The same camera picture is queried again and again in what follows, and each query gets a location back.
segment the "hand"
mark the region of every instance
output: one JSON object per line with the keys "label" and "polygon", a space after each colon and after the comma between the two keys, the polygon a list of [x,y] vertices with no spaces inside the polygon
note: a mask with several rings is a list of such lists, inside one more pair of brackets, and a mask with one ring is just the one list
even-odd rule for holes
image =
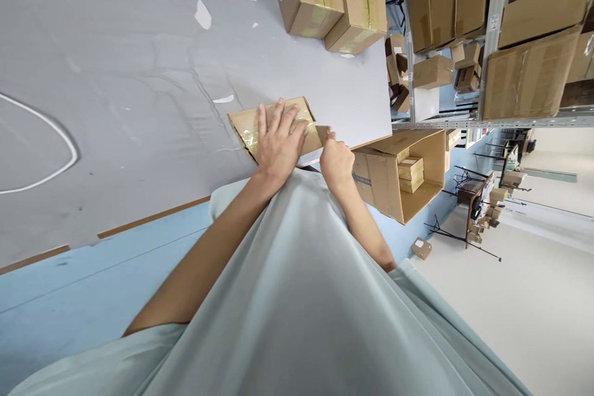
{"label": "hand", "polygon": [[293,105],[283,112],[284,106],[285,101],[279,99],[270,124],[264,105],[260,104],[258,109],[259,167],[255,176],[264,180],[263,183],[272,195],[278,192],[295,169],[308,134],[305,122],[299,122],[291,133],[291,125],[299,106]]}
{"label": "hand", "polygon": [[351,188],[355,154],[342,141],[336,141],[336,133],[331,132],[326,139],[320,167],[330,192],[335,197]]}

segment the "metal frame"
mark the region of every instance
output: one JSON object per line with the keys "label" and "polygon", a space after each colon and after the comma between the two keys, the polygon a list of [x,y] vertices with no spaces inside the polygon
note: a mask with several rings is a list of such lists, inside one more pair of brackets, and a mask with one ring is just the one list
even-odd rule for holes
{"label": "metal frame", "polygon": [[410,78],[410,118],[398,119],[392,123],[393,129],[399,128],[461,128],[461,127],[594,127],[594,108],[574,108],[561,110],[553,118],[540,119],[501,119],[483,121],[484,86],[488,76],[487,60],[491,54],[497,51],[499,44],[499,29],[503,18],[503,9],[508,0],[489,0],[487,14],[486,35],[477,38],[484,38],[483,72],[481,75],[481,88],[477,101],[477,110],[469,113],[439,112],[439,89],[423,90],[414,88],[414,64],[428,57],[429,54],[415,54],[413,51],[413,35],[410,27],[408,0],[404,0],[405,21],[407,25],[407,54],[408,54],[408,75]]}

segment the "white cable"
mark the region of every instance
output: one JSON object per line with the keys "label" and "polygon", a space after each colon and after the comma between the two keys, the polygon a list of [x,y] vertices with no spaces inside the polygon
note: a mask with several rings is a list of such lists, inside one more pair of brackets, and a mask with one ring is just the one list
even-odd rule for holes
{"label": "white cable", "polygon": [[59,126],[57,126],[55,123],[53,123],[50,119],[46,118],[41,113],[33,110],[32,108],[28,107],[27,105],[25,105],[21,102],[17,102],[14,99],[11,99],[8,96],[3,95],[2,93],[0,93],[0,98],[7,100],[11,104],[16,105],[17,107],[20,107],[23,110],[29,111],[31,114],[34,114],[35,116],[40,118],[43,122],[45,122],[47,125],[49,125],[51,128],[53,128],[56,131],[56,133],[58,133],[60,135],[60,137],[62,139],[64,139],[64,142],[70,149],[70,153],[72,155],[72,158],[70,159],[70,161],[68,161],[66,163],[65,166],[63,166],[59,170],[56,170],[54,173],[49,175],[47,178],[44,178],[41,181],[37,181],[36,183],[29,184],[28,186],[20,187],[18,189],[10,189],[10,190],[5,190],[5,191],[0,190],[0,195],[14,193],[14,192],[23,192],[23,191],[26,191],[29,189],[33,189],[34,187],[41,186],[43,183],[47,183],[49,180],[54,179],[59,174],[64,173],[66,170],[68,170],[70,167],[72,167],[74,164],[76,164],[76,161],[79,160],[79,153],[76,150],[76,147],[74,146],[72,139],[66,134],[66,132],[64,132],[64,130],[62,130]]}

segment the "gray table surface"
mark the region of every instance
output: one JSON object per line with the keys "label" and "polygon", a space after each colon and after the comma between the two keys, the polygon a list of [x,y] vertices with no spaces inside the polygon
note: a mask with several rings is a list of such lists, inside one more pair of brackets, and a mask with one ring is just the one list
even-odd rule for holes
{"label": "gray table surface", "polygon": [[[0,0],[0,92],[60,122],[81,155],[0,196],[0,266],[249,176],[227,114],[261,101],[305,96],[351,146],[391,133],[383,41],[355,58],[327,52],[286,34],[278,0],[202,0],[205,30],[197,2]],[[0,190],[68,159],[46,124],[0,100]]]}

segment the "forearm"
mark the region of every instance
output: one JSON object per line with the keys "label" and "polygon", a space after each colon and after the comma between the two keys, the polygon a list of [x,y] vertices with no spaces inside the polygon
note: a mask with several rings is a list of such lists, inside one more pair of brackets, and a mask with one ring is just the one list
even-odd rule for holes
{"label": "forearm", "polygon": [[394,261],[392,251],[369,213],[369,209],[361,199],[355,182],[347,181],[340,187],[336,187],[332,193],[345,212],[346,223],[351,234],[362,245],[363,249],[386,272],[396,268],[396,261]]}
{"label": "forearm", "polygon": [[156,325],[188,323],[276,190],[256,174],[198,239],[132,321],[124,335]]}

